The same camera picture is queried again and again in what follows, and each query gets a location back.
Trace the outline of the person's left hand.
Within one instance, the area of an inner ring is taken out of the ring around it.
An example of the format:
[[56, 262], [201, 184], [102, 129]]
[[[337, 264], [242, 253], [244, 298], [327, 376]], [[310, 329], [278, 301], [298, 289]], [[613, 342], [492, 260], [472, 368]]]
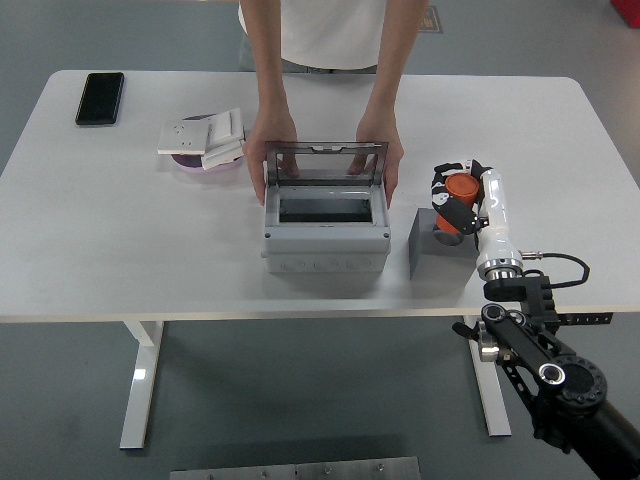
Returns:
[[359, 143], [386, 143], [387, 153], [383, 168], [383, 184], [386, 204], [391, 206], [393, 194], [399, 182], [400, 161], [404, 149], [396, 125], [394, 107], [368, 105], [356, 129]]

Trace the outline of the person's right hand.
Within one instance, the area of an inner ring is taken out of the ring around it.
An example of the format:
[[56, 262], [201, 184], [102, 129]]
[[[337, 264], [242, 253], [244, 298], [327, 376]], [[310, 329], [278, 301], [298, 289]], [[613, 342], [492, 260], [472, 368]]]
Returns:
[[243, 146], [248, 172], [256, 198], [265, 204], [266, 180], [264, 162], [269, 142], [293, 143], [298, 140], [294, 120], [287, 107], [260, 108], [249, 137]]

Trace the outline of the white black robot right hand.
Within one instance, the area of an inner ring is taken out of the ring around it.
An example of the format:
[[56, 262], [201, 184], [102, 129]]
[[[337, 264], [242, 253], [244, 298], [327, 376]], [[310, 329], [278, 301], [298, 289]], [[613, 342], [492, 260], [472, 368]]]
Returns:
[[476, 160], [434, 168], [432, 206], [449, 230], [477, 239], [476, 268], [483, 280], [522, 272], [522, 256], [509, 238], [501, 175]]

